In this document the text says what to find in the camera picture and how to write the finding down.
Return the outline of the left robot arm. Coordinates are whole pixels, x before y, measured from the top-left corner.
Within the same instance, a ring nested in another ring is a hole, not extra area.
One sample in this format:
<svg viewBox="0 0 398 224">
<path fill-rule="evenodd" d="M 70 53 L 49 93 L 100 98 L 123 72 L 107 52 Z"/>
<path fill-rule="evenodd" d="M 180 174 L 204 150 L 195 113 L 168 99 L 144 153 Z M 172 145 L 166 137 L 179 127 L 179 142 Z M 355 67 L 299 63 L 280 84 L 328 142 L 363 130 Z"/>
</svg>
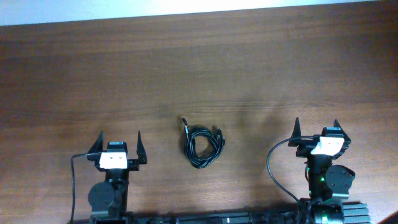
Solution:
<svg viewBox="0 0 398 224">
<path fill-rule="evenodd" d="M 103 148 L 103 132 L 88 151 L 87 159 L 105 179 L 95 184 L 88 193 L 91 206 L 90 223 L 134 223 L 134 215 L 127 211 L 129 173 L 147 163 L 147 155 L 141 136 L 137 137 L 136 159 L 128 158 L 127 143 L 110 141 Z"/>
</svg>

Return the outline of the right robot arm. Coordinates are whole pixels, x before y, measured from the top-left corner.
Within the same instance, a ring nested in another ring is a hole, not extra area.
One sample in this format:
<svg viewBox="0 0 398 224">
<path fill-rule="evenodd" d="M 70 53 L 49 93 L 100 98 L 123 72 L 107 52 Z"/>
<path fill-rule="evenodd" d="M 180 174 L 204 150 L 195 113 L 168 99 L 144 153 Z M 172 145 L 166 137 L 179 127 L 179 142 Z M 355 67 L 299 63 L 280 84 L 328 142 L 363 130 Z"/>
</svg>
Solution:
<svg viewBox="0 0 398 224">
<path fill-rule="evenodd" d="M 355 172 L 334 160 L 349 148 L 351 139 L 337 120 L 332 127 L 324 127 L 320 134 L 303 136 L 300 121 L 295 120 L 289 147 L 296 147 L 296 156 L 306 158 L 305 176 L 309 198 L 302 198 L 305 218 L 309 223 L 343 223 L 343 202 L 349 198 L 349 189 Z"/>
</svg>

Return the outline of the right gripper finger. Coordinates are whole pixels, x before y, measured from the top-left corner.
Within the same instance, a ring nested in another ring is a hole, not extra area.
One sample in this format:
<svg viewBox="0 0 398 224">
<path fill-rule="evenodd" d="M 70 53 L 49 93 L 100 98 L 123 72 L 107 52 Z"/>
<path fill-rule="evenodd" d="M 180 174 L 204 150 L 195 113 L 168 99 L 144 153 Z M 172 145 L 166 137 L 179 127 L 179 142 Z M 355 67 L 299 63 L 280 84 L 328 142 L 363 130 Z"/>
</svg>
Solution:
<svg viewBox="0 0 398 224">
<path fill-rule="evenodd" d="M 345 144 L 351 144 L 351 138 L 345 133 L 337 119 L 334 120 L 333 127 L 340 130 L 340 133 L 343 135 L 343 138 L 345 140 Z"/>
<path fill-rule="evenodd" d="M 288 142 L 289 147 L 297 147 L 301 143 L 301 128 L 300 128 L 300 121 L 299 118 L 296 117 L 294 129 L 292 131 L 292 135 L 290 137 L 290 141 Z"/>
</svg>

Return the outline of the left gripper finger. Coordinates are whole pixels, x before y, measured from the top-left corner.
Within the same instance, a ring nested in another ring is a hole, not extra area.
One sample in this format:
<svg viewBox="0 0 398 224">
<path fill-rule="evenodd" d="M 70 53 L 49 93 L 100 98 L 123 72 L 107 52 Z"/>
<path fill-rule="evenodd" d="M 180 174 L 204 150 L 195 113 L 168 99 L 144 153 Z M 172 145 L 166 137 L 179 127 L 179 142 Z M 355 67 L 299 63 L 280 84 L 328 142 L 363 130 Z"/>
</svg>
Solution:
<svg viewBox="0 0 398 224">
<path fill-rule="evenodd" d="M 142 143 L 142 138 L 141 138 L 141 132 L 140 131 L 138 131 L 138 136 L 137 136 L 136 154 L 138 156 L 138 161 L 139 161 L 140 164 L 147 164 L 147 154 L 146 154 L 146 150 L 144 148 L 144 145 Z"/>
<path fill-rule="evenodd" d="M 103 150 L 103 139 L 104 139 L 104 132 L 100 131 L 99 136 L 97 137 L 94 144 L 90 147 L 88 153 L 94 154 L 101 152 Z"/>
</svg>

